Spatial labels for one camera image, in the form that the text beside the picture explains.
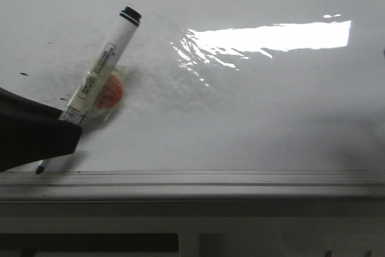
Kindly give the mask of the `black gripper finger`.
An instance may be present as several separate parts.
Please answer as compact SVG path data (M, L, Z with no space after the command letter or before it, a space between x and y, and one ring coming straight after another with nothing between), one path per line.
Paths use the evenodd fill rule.
M82 128L62 111L1 89L1 171L74 153Z

